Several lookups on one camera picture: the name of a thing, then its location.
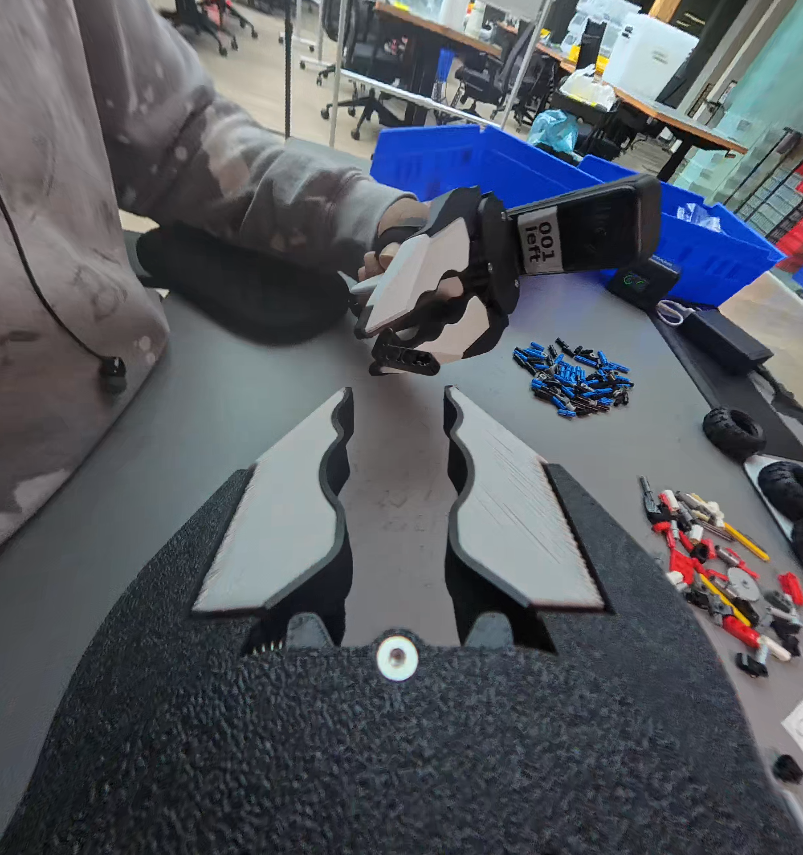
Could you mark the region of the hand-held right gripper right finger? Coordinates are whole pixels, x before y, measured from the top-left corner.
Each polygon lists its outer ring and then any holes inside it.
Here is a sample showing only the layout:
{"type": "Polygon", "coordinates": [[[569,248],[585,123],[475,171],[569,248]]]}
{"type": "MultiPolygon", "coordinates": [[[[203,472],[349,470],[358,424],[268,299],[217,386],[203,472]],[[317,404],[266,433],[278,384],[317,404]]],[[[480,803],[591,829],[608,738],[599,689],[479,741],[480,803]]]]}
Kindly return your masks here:
{"type": "Polygon", "coordinates": [[[449,555],[524,610],[605,611],[607,597],[547,461],[446,386],[449,555]]]}

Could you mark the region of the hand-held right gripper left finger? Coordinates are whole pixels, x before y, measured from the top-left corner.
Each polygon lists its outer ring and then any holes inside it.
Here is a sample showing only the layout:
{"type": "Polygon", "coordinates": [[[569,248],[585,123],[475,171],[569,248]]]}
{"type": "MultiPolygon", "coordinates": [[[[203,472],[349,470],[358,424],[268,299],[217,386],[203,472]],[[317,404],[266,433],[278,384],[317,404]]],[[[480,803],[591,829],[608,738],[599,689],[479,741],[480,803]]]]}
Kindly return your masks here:
{"type": "Polygon", "coordinates": [[[195,615],[269,612],[344,563],[353,390],[343,387],[254,463],[193,602],[195,615]]]}

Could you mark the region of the black perforated building beam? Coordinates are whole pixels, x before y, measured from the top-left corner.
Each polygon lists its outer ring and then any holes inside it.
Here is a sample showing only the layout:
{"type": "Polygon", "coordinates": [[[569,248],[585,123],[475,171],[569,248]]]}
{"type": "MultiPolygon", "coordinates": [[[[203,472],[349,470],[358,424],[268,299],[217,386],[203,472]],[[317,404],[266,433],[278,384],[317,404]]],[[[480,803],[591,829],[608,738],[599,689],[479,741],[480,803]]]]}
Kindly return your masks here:
{"type": "Polygon", "coordinates": [[[407,341],[388,329],[375,338],[371,356],[369,373],[374,377],[390,373],[412,373],[431,377],[440,371],[440,362],[431,352],[408,346],[407,341]]]}

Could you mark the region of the grey desk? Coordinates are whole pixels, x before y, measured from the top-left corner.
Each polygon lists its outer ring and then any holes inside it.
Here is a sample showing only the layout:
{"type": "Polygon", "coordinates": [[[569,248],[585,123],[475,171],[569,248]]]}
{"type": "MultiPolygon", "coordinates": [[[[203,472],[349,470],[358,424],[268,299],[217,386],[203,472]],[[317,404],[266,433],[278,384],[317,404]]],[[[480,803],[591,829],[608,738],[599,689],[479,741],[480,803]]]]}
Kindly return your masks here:
{"type": "Polygon", "coordinates": [[[171,345],[83,469],[0,556],[0,853],[803,853],[729,676],[664,581],[636,477],[758,510],[701,436],[650,321],[578,277],[526,285],[490,354],[376,379],[345,322],[254,345],[176,297],[171,345]],[[513,349],[603,351],[628,406],[574,421],[513,349]],[[551,613],[558,653],[457,639],[443,385],[558,468],[615,613],[551,613]],[[187,583],[233,476],[352,386],[353,591],[336,651],[243,656],[187,583]]]}

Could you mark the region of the small black device green lights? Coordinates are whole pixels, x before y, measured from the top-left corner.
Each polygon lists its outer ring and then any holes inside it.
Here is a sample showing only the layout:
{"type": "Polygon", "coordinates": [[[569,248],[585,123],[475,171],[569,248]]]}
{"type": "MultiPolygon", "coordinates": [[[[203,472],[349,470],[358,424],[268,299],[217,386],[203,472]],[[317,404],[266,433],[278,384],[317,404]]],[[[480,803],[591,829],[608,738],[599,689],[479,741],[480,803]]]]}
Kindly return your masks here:
{"type": "Polygon", "coordinates": [[[681,278],[677,265],[656,255],[618,269],[606,283],[606,290],[647,314],[669,295],[681,278]]]}

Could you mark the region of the clear plastic bag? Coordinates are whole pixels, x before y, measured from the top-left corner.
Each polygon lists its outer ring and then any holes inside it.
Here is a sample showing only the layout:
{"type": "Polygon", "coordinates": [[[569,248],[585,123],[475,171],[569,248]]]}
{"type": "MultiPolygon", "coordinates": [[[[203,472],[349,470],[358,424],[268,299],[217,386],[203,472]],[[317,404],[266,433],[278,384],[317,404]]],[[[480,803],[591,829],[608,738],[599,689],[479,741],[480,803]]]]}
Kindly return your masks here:
{"type": "Polygon", "coordinates": [[[721,220],[701,204],[687,202],[677,207],[677,219],[707,231],[721,233],[721,220]]]}

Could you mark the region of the pile of blue black pins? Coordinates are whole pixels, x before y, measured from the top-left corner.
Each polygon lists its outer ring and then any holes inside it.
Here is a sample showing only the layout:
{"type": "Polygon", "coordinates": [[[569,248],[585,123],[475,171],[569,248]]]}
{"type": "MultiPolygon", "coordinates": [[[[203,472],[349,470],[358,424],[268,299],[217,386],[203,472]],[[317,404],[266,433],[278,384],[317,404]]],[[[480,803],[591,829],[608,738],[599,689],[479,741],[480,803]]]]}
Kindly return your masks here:
{"type": "Polygon", "coordinates": [[[601,350],[568,346],[556,338],[544,346],[531,341],[513,349],[516,365],[529,375],[534,399],[565,420],[606,415],[629,405],[635,381],[631,370],[601,350]]]}

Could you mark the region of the blue plastic bin with bags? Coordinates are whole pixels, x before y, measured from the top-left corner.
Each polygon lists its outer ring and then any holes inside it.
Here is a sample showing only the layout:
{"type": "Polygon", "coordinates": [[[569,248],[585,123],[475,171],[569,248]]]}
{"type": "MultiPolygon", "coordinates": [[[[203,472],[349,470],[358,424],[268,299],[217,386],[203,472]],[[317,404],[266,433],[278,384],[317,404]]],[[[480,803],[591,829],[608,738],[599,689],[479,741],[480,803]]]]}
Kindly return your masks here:
{"type": "Polygon", "coordinates": [[[722,305],[763,273],[776,267],[785,255],[720,204],[664,183],[661,186],[660,240],[655,256],[680,270],[671,297],[681,302],[722,305]],[[719,231],[679,219],[687,204],[705,208],[719,220],[719,231]]]}

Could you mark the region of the black power adapter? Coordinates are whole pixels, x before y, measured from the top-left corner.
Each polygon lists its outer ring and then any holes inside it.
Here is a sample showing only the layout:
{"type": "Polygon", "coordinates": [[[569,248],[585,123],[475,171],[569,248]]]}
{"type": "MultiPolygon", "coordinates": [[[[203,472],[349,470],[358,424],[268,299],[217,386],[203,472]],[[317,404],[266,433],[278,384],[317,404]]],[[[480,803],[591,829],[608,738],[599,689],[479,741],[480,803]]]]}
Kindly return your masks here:
{"type": "Polygon", "coordinates": [[[734,376],[762,368],[774,352],[718,309],[691,311],[680,324],[681,335],[716,365],[734,376]]]}

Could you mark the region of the white storage box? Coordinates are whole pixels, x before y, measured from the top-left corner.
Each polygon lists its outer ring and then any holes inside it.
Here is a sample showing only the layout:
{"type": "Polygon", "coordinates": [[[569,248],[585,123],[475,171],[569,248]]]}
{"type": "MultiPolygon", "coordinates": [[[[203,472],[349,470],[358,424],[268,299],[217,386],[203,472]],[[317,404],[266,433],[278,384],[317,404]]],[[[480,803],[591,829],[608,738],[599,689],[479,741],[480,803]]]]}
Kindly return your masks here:
{"type": "Polygon", "coordinates": [[[601,79],[644,101],[657,101],[698,43],[698,37],[679,27],[631,13],[624,19],[601,79]]]}

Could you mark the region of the black office chair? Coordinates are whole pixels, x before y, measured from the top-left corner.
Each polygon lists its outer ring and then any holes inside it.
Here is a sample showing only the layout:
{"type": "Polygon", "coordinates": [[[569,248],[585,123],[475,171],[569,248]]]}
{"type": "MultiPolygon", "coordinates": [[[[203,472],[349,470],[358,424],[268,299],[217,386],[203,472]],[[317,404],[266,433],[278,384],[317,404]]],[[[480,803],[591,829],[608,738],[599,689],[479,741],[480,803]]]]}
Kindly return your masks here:
{"type": "Polygon", "coordinates": [[[403,126],[404,118],[388,105],[395,97],[382,85],[399,81],[404,50],[389,45],[375,2],[323,2],[321,24],[333,40],[343,36],[340,64],[343,71],[353,74],[349,79],[353,94],[340,101],[340,109],[349,116],[358,115],[351,138],[360,140],[363,126],[374,118],[389,129],[403,126]]]}
{"type": "MultiPolygon", "coordinates": [[[[525,24],[518,28],[517,37],[509,48],[503,49],[499,58],[479,53],[463,59],[454,75],[459,87],[451,106],[477,114],[480,102],[490,104],[493,106],[492,121],[498,112],[507,111],[509,96],[518,80],[532,35],[532,24],[525,24]]],[[[518,127],[531,126],[536,115],[545,109],[557,65],[552,57],[533,49],[513,101],[512,114],[518,127]]]]}
{"type": "Polygon", "coordinates": [[[220,57],[237,52],[237,33],[228,27],[234,21],[242,34],[257,40],[255,26],[229,1],[174,1],[172,8],[161,9],[159,14],[179,31],[192,32],[196,36],[208,35],[214,39],[220,57]]]}

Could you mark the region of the whiteboard on metal stand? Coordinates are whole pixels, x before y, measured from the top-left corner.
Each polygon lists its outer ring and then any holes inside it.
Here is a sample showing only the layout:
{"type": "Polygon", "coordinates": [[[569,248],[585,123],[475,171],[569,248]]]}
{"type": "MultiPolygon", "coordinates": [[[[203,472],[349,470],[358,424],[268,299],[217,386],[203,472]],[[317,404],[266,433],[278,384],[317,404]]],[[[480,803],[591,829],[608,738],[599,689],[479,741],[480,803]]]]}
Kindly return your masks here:
{"type": "MultiPolygon", "coordinates": [[[[389,45],[404,50],[399,81],[392,86],[382,85],[382,88],[395,97],[389,101],[388,105],[393,112],[404,118],[403,126],[424,126],[430,114],[434,116],[438,125],[467,123],[451,115],[437,114],[433,109],[409,103],[402,97],[402,92],[426,96],[452,107],[452,98],[459,87],[459,82],[455,79],[456,70],[463,59],[481,52],[470,48],[456,50],[443,47],[436,37],[429,36],[426,32],[396,23],[378,14],[377,17],[382,22],[386,36],[389,37],[389,45]]],[[[493,52],[492,57],[501,56],[493,45],[490,50],[493,52]]],[[[342,78],[349,82],[353,74],[342,70],[342,78]]]]}

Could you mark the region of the pile of red grey building pieces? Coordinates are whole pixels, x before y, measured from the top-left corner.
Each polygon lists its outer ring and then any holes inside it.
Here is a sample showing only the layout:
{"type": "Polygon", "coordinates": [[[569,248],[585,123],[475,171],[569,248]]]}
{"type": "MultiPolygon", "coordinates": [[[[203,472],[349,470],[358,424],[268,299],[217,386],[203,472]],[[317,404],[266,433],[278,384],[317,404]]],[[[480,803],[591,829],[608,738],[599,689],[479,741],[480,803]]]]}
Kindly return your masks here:
{"type": "Polygon", "coordinates": [[[794,573],[770,577],[749,565],[768,554],[732,527],[719,505],[695,493],[655,490],[638,477],[651,529],[665,543],[665,575],[684,601],[735,639],[736,667],[768,678],[771,658],[786,664],[802,657],[803,589],[794,573]]]}

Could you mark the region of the pair of black tires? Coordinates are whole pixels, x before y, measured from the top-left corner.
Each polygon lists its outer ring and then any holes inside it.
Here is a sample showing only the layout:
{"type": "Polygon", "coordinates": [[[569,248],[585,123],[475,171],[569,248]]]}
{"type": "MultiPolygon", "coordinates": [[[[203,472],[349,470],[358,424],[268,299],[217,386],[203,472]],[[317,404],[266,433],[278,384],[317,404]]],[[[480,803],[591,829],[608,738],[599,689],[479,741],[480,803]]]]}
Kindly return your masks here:
{"type": "MultiPolygon", "coordinates": [[[[767,454],[757,454],[757,455],[751,456],[751,457],[749,457],[749,459],[745,462],[745,464],[743,466],[744,466],[745,474],[748,477],[753,488],[758,493],[759,498],[763,503],[763,506],[766,508],[766,510],[770,514],[770,517],[773,519],[776,527],[780,530],[780,532],[788,540],[795,556],[797,557],[797,555],[794,551],[793,545],[792,545],[792,540],[791,540],[791,531],[792,531],[793,523],[790,522],[789,520],[787,520],[785,517],[783,517],[778,511],[776,511],[769,504],[769,502],[764,498],[763,494],[759,490],[759,487],[757,484],[757,476],[758,476],[759,471],[765,465],[768,465],[770,463],[774,463],[777,461],[784,461],[784,462],[788,462],[788,463],[796,463],[796,464],[800,464],[803,466],[803,464],[801,464],[801,463],[794,462],[794,461],[791,461],[789,459],[785,459],[785,458],[781,458],[781,457],[777,457],[777,456],[767,455],[767,454]]],[[[799,557],[797,557],[797,559],[803,565],[803,561],[799,557]]]]}

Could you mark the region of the person's grey sweatshirt torso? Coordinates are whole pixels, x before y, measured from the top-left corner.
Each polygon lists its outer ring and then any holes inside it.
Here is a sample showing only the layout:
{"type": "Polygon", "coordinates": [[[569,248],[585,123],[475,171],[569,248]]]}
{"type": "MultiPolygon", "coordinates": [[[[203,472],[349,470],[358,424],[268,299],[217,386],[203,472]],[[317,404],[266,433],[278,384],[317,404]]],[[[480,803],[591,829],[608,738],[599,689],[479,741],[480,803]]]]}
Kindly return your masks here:
{"type": "Polygon", "coordinates": [[[53,497],[167,344],[129,264],[119,144],[177,91],[149,2],[0,2],[0,549],[53,497]]]}

